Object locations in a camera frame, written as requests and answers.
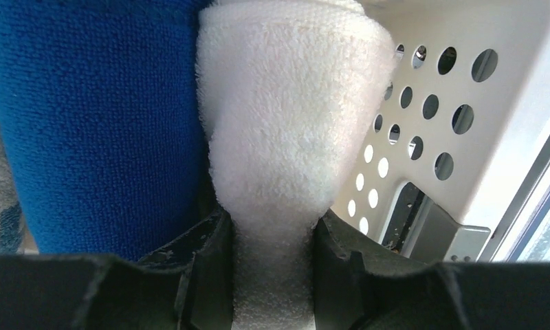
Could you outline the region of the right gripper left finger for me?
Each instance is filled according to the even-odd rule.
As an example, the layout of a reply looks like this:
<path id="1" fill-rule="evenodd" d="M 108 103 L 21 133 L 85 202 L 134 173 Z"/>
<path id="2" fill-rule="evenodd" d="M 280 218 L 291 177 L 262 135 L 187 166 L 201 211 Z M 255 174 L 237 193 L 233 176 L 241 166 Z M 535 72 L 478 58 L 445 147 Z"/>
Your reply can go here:
<path id="1" fill-rule="evenodd" d="M 147 268 L 180 273 L 174 303 L 178 329 L 232 328 L 232 242 L 230 215 L 216 209 L 138 261 Z"/>

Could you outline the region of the blue towel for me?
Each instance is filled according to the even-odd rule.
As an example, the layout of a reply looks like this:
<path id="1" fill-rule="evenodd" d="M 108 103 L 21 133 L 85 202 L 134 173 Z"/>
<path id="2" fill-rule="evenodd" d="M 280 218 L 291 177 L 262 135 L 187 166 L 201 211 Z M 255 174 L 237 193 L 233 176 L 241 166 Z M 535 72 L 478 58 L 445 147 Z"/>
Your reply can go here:
<path id="1" fill-rule="evenodd" d="M 0 1 L 0 132 L 41 252 L 135 261 L 190 227 L 206 6 Z"/>

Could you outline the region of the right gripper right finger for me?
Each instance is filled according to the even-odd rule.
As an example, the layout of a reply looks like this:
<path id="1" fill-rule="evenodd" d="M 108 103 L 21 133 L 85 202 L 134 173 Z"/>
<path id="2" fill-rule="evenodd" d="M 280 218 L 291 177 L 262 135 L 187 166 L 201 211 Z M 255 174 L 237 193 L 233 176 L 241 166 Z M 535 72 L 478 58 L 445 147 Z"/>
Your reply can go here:
<path id="1" fill-rule="evenodd" d="M 423 263 L 391 252 L 332 210 L 314 232 L 313 311 L 317 329 L 434 329 L 420 280 Z"/>

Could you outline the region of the cream towel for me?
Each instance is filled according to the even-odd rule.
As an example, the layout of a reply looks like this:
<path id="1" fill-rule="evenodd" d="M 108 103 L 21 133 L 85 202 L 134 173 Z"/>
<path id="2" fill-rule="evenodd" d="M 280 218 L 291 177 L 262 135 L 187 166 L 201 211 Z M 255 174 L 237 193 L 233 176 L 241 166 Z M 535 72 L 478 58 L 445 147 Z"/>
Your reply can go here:
<path id="1" fill-rule="evenodd" d="M 210 176 L 234 227 L 234 329 L 313 329 L 314 228 L 396 68 L 357 1 L 213 1 L 197 83 Z"/>

